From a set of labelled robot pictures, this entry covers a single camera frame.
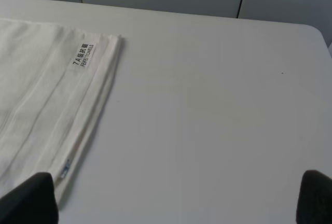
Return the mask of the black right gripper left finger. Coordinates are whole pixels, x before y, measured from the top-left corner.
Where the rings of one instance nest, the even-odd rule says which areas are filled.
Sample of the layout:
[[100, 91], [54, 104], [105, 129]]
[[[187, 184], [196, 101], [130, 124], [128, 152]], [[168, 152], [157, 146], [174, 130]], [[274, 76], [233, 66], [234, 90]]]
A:
[[1, 197], [1, 223], [58, 223], [50, 173], [39, 172]]

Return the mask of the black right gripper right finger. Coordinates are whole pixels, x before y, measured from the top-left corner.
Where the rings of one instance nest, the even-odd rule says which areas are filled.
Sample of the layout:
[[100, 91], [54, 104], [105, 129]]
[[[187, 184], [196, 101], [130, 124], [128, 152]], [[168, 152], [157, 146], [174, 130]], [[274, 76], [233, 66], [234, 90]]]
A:
[[317, 170], [302, 176], [297, 209], [297, 223], [331, 223], [331, 178]]

